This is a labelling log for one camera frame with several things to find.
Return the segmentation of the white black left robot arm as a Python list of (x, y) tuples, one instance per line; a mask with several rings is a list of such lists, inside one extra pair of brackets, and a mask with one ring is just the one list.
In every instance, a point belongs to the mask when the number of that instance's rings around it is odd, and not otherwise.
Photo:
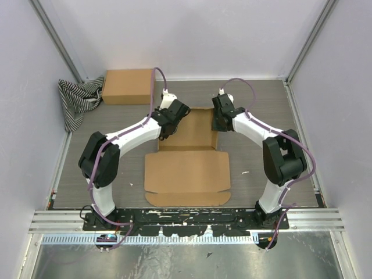
[(169, 106), (151, 111), (132, 126), (109, 134), (97, 131), (90, 136), (78, 167), (88, 183), (92, 214), (101, 229), (109, 231), (115, 226), (124, 226), (116, 217), (112, 194), (120, 158), (145, 142), (165, 140), (173, 135), (179, 122), (190, 111), (187, 105), (175, 99)]

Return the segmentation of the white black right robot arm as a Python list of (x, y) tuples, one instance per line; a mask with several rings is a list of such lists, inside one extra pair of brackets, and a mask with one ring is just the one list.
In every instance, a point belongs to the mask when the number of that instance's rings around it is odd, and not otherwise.
[(262, 148), (267, 183), (252, 215), (239, 217), (239, 226), (269, 229), (283, 209), (289, 188), (307, 170), (303, 146), (295, 130), (283, 131), (267, 125), (243, 107), (236, 108), (229, 94), (212, 98), (212, 130), (242, 134)]

